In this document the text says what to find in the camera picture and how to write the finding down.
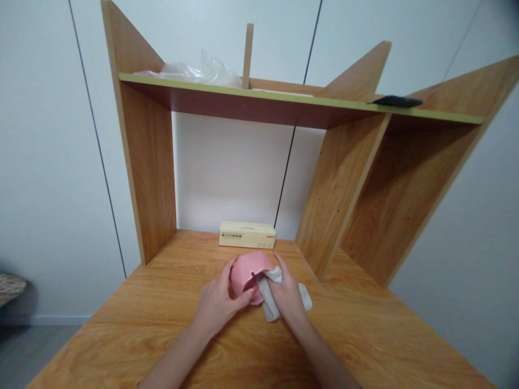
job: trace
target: cardboard box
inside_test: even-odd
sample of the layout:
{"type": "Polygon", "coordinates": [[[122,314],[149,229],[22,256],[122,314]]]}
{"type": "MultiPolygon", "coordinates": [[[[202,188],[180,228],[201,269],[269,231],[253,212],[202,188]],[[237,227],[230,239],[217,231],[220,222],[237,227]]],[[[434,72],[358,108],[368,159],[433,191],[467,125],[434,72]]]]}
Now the cardboard box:
{"type": "Polygon", "coordinates": [[[271,224],[221,222],[219,246],[273,249],[276,231],[271,224]]]}

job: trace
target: white cloth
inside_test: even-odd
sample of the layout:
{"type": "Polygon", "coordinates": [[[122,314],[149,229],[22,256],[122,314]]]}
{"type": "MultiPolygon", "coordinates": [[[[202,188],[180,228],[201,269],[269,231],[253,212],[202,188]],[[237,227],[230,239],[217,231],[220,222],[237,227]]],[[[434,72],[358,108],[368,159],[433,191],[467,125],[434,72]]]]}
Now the white cloth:
{"type": "MultiPolygon", "coordinates": [[[[279,266],[276,266],[274,270],[266,271],[258,278],[259,291],[261,292],[264,299],[263,312],[265,313],[265,319],[267,319],[267,321],[270,323],[279,319],[281,314],[277,309],[274,298],[272,297],[272,292],[270,291],[270,285],[267,281],[267,277],[276,284],[280,284],[283,281],[283,272],[279,266]]],[[[306,311],[310,311],[312,309],[312,299],[308,294],[307,287],[303,284],[299,284],[299,291],[303,300],[304,309],[306,311]]]]}

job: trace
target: clear plastic bag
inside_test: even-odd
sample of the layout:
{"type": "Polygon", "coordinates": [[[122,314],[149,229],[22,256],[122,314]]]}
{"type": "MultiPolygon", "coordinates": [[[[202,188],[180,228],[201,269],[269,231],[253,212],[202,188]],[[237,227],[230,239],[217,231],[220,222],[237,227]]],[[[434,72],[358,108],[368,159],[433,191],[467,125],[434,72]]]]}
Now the clear plastic bag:
{"type": "Polygon", "coordinates": [[[203,49],[199,67],[190,66],[182,62],[173,62],[166,63],[160,73],[144,70],[134,74],[197,84],[229,86],[232,88],[242,87],[242,80],[233,69],[203,49]]]}

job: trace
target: wooden bookshelf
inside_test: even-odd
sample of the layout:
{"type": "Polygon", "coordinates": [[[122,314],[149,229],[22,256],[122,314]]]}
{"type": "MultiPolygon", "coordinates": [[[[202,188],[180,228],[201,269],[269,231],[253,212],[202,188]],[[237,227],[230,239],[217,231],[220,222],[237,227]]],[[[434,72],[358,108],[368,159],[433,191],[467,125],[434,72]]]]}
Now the wooden bookshelf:
{"type": "MultiPolygon", "coordinates": [[[[519,57],[413,93],[419,108],[392,108],[372,103],[390,42],[327,86],[298,85],[250,78],[248,27],[249,88],[233,89],[134,75],[164,62],[114,3],[102,8],[142,266],[31,387],[135,386],[191,319],[201,286],[248,251],[177,231],[172,111],[326,129],[297,238],[275,246],[307,285],[312,322],[365,388],[492,387],[385,287],[516,84],[519,57]]],[[[315,384],[284,322],[254,307],[185,383],[315,384]]]]}
{"type": "Polygon", "coordinates": [[[400,121],[418,128],[424,120],[430,128],[481,124],[481,116],[460,115],[417,108],[397,108],[281,91],[226,88],[119,73],[119,80],[174,112],[248,120],[271,124],[330,129],[380,113],[393,113],[400,121]]]}

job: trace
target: wooden desk surface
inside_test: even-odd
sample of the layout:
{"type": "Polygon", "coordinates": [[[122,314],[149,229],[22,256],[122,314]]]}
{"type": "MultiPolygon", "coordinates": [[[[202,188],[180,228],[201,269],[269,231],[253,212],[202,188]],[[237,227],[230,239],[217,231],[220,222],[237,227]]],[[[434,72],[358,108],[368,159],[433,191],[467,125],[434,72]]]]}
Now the wooden desk surface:
{"type": "MultiPolygon", "coordinates": [[[[217,241],[217,234],[178,231],[148,266],[133,272],[29,388],[135,387],[191,321],[203,284],[230,257],[252,251],[218,247],[217,241]]],[[[344,252],[336,256],[322,285],[294,242],[278,240],[276,251],[307,286],[314,302],[312,322],[365,389],[493,387],[344,252]]],[[[267,323],[261,307],[249,306],[213,339],[184,386],[301,388],[318,383],[284,321],[267,323]]]]}

